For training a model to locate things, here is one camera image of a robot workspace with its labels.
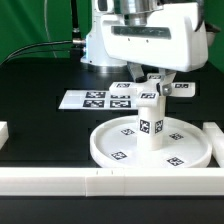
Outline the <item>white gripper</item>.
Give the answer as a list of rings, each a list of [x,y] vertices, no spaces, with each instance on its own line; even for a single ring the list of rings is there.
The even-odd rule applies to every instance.
[[[146,26],[127,26],[122,15],[106,14],[101,17],[104,46],[110,57],[128,62],[136,83],[145,81],[140,64],[160,68],[160,94],[169,96],[174,70],[192,71],[208,59],[205,25],[197,28],[198,20],[197,3],[165,4],[147,16]]]

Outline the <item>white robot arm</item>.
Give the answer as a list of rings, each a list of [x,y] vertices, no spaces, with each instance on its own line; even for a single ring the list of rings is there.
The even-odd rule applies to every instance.
[[[220,29],[204,20],[204,1],[91,0],[92,28],[81,62],[108,73],[128,69],[138,91],[192,97],[178,71],[204,66]]]

